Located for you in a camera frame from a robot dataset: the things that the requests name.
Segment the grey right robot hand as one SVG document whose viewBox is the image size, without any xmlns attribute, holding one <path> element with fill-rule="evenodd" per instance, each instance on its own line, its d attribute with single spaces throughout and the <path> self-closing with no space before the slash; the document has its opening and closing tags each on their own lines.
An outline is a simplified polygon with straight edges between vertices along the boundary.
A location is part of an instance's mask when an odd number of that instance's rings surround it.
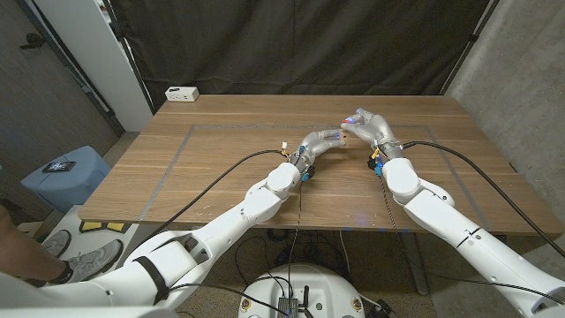
<svg viewBox="0 0 565 318">
<path fill-rule="evenodd" d="M 388 159 L 403 158 L 400 141 L 381 115 L 358 108 L 355 114 L 343 120 L 341 127 L 378 149 Z"/>
</svg>

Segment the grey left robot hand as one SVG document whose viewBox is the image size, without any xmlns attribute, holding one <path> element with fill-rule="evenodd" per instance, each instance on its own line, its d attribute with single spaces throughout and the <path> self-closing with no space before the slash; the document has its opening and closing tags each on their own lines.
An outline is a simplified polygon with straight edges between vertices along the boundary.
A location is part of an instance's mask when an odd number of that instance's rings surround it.
<svg viewBox="0 0 565 318">
<path fill-rule="evenodd" d="M 310 132 L 301 141 L 290 162 L 304 174 L 314 163 L 318 155 L 331 148 L 341 148 L 346 145 L 338 129 Z"/>
</svg>

